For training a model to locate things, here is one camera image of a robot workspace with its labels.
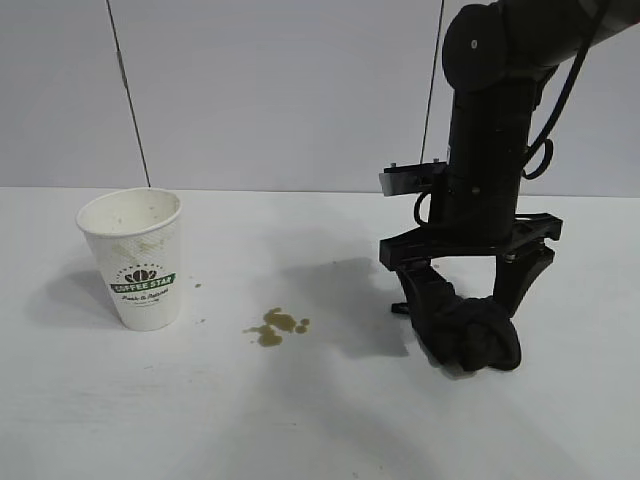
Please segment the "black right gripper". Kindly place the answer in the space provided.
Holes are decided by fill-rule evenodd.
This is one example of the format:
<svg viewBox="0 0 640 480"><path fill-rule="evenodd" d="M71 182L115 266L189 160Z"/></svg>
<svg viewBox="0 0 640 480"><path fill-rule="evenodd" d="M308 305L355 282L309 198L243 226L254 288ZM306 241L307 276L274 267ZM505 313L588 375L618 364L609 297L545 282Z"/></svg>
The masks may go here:
<svg viewBox="0 0 640 480"><path fill-rule="evenodd" d="M379 243L379 260L398 268L405 299L394 313L412 325L424 325L433 308L433 292L441 276L431 261L444 257L496 258L493 299L513 316L538 276L549 267L555 252L548 239L560 239L563 222L548 213L517 214L517 195L501 192L486 196L474 192L454 197L445 172L383 172L386 197L416 194L416 227Z"/></svg>

